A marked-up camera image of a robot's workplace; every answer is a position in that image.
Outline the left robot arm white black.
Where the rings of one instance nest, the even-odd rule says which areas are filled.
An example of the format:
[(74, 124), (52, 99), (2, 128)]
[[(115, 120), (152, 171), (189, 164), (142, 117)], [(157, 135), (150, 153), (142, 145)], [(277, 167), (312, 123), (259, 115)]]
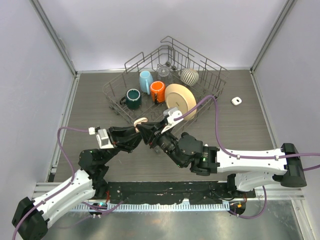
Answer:
[(18, 203), (12, 219), (13, 239), (20, 235), (24, 240), (40, 240), (78, 204), (91, 198), (102, 199), (107, 192), (106, 163), (121, 151), (131, 153), (142, 140), (134, 126), (90, 127), (84, 132), (96, 136), (99, 148), (80, 153), (80, 168), (72, 167), (69, 179), (33, 200), (25, 197)]

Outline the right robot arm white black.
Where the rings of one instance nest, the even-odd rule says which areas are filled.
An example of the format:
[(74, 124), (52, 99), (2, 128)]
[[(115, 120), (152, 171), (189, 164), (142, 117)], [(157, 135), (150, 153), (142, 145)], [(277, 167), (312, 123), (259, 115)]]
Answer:
[(146, 145), (161, 148), (180, 168), (189, 168), (199, 176), (228, 172), (225, 190), (230, 197), (276, 182), (287, 188), (307, 186), (301, 159), (292, 143), (265, 151), (233, 151), (204, 144), (187, 132), (177, 138), (166, 123), (141, 122), (135, 128)]

